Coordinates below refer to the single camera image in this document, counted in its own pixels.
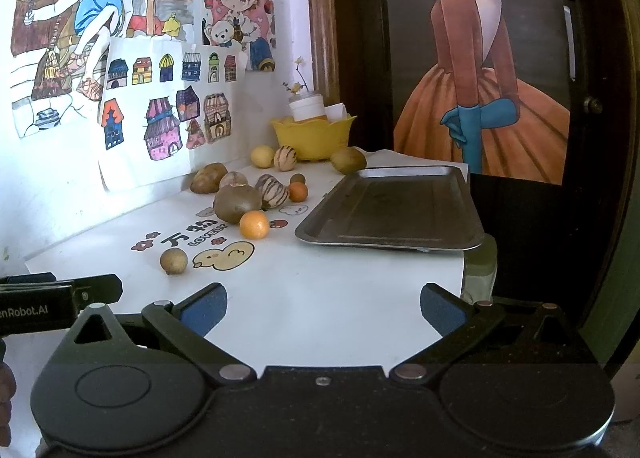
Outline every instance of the house drawing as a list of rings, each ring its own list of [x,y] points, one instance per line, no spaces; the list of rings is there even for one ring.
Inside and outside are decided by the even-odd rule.
[[[169,104],[169,97],[151,99],[146,111],[146,150],[151,160],[164,160],[182,148],[180,121]]]
[[[200,99],[196,95],[193,86],[186,90],[178,90],[175,93],[175,107],[178,110],[180,122],[186,122],[200,116]]]
[[[236,56],[227,55],[225,59],[225,81],[230,83],[237,81],[236,75]]]
[[[199,53],[187,52],[182,58],[182,80],[199,81],[202,59]]]
[[[104,128],[104,149],[111,149],[124,142],[122,119],[124,116],[116,99],[104,103],[101,126]]]
[[[220,82],[220,57],[215,52],[209,56],[209,82]]]
[[[166,83],[174,80],[174,58],[164,54],[160,59],[160,82]]]
[[[187,134],[187,149],[196,149],[207,143],[202,128],[195,118],[187,126]]]
[[[231,112],[224,93],[205,98],[204,115],[204,133],[209,144],[231,134]]]
[[[107,89],[122,88],[127,85],[129,67],[124,59],[114,59],[107,72]]]
[[[133,63],[131,84],[145,84],[151,82],[151,57],[139,57]]]

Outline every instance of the orange fruit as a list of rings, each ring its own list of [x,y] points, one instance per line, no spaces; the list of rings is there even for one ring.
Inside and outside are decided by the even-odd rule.
[[[240,219],[240,234],[248,240],[261,240],[269,233],[269,220],[261,211],[247,212]]]
[[[309,189],[302,182],[294,182],[289,185],[289,199],[293,203],[303,202],[309,196]]]

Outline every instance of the stainless steel tray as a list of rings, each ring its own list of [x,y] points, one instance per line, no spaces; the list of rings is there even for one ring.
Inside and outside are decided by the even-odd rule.
[[[296,229],[304,242],[469,250],[484,229],[457,167],[379,167],[346,176]]]

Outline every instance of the striped nut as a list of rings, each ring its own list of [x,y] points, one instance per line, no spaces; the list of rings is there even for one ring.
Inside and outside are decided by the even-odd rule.
[[[255,188],[262,196],[262,207],[265,209],[280,207],[289,198],[289,189],[270,174],[258,178]]]
[[[282,146],[273,157],[273,165],[278,171],[291,171],[297,162],[298,154],[291,146]]]

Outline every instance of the human hand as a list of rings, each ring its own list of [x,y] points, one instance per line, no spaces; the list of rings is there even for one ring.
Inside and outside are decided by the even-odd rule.
[[[3,355],[4,342],[0,340],[0,356]],[[11,443],[11,399],[15,394],[15,377],[11,368],[0,363],[0,447],[9,447]]]
[[[33,21],[35,20],[35,14],[33,12],[33,10],[30,10],[29,12],[27,12],[24,15],[24,21],[23,23],[27,26],[29,26],[31,23],[33,23]]]

